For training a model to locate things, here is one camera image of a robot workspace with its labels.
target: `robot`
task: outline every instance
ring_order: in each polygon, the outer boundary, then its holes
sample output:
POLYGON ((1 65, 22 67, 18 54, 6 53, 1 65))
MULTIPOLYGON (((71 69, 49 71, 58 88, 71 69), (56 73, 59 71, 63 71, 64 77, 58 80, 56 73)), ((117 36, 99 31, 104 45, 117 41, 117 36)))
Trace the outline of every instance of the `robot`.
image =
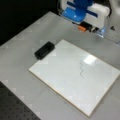
POLYGON ((120 0, 60 0, 58 10, 80 31, 120 44, 120 0))

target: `white sheet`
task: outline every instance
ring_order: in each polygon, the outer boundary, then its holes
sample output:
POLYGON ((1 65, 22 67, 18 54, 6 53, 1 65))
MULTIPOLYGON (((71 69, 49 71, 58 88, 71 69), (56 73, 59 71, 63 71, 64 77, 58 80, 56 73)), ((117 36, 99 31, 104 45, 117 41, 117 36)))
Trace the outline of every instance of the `white sheet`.
POLYGON ((29 71, 87 116, 120 74, 116 68, 65 40, 29 71))

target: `white table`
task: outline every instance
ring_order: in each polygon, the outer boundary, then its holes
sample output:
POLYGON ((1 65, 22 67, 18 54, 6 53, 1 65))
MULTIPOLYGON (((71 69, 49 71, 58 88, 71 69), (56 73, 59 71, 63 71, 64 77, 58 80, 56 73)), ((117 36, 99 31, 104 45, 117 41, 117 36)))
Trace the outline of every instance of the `white table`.
POLYGON ((81 33, 67 20, 49 12, 0 47, 0 81, 42 120, 119 120, 120 78, 90 118, 57 95, 28 69, 37 62, 34 52, 47 41, 61 39, 85 49, 120 69, 120 46, 90 33, 81 33))

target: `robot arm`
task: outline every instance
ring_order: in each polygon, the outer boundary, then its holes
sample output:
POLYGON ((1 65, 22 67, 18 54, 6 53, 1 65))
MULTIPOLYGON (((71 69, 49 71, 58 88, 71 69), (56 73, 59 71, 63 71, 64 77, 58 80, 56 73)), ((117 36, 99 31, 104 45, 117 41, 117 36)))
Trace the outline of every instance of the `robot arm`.
POLYGON ((61 0, 61 8, 64 11, 62 16, 77 24, 80 24, 84 21, 93 27, 102 29, 106 24, 107 17, 111 13, 109 1, 103 1, 61 0))

